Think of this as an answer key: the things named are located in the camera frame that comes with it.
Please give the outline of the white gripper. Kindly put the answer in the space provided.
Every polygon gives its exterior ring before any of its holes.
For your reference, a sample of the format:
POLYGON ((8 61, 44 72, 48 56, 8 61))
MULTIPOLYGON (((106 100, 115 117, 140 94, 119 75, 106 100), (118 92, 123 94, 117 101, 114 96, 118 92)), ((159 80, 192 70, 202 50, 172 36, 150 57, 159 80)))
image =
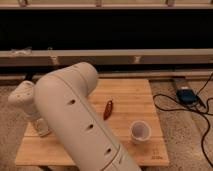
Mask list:
POLYGON ((27 115, 27 120, 32 124, 32 126, 37 130, 38 135, 41 130, 48 130, 49 127, 46 122, 37 115, 27 115))

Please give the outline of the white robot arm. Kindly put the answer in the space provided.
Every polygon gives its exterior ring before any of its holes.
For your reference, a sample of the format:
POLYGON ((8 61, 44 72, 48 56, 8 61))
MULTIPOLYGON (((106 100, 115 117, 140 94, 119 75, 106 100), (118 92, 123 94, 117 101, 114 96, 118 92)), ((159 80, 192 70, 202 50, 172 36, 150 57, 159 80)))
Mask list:
POLYGON ((141 171, 87 100, 98 74, 87 62, 22 82, 8 101, 45 120, 80 171, 141 171))

